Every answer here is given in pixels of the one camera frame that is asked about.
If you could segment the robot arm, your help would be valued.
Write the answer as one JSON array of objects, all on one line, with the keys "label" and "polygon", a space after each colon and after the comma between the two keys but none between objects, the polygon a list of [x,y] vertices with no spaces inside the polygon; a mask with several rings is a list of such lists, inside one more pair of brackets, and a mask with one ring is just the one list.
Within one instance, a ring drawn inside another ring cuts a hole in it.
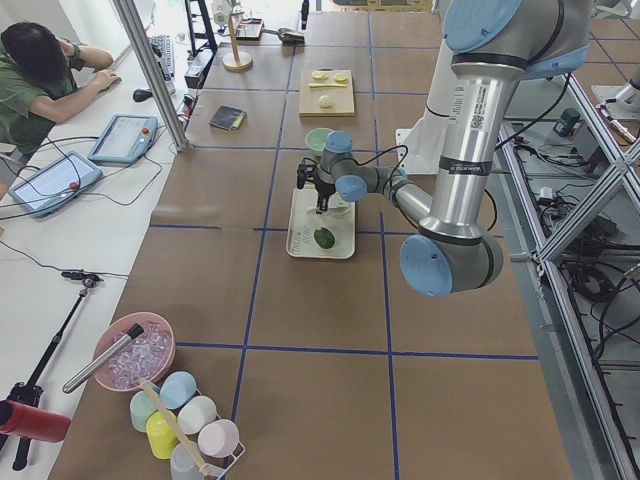
[{"label": "robot arm", "polygon": [[503,265],[501,247],[477,219],[504,114],[523,80],[568,74],[587,57],[590,1],[454,1],[443,22],[455,76],[452,109],[427,194],[397,168],[368,167],[352,156],[352,138],[331,132],[319,164],[300,172],[311,182],[317,209],[338,193],[357,202],[386,196],[417,232],[404,241],[405,281],[425,296],[482,288]]}]

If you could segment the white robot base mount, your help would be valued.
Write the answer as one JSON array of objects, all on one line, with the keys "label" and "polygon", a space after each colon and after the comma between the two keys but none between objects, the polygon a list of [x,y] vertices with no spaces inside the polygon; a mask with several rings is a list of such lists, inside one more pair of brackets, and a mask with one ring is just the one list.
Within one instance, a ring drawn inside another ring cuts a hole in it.
[{"label": "white robot base mount", "polygon": [[405,145],[408,153],[401,168],[409,175],[435,175],[442,152],[443,133],[439,130],[397,129],[397,145]]}]

